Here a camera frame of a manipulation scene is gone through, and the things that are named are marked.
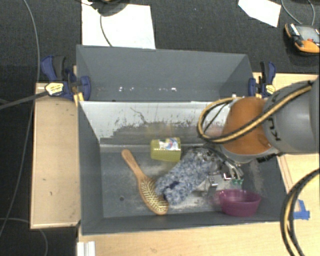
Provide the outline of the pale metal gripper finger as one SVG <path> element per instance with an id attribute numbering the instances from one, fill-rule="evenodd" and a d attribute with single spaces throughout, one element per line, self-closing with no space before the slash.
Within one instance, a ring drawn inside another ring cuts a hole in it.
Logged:
<path id="1" fill-rule="evenodd" d="M 218 183 L 213 183 L 208 186 L 208 190 L 207 190 L 208 198 L 213 198 L 215 196 L 218 185 L 219 185 Z"/>
<path id="2" fill-rule="evenodd" d="M 210 188 L 211 188 L 211 183 L 207 178 L 200 185 L 198 185 L 194 191 L 197 193 L 207 194 Z"/>

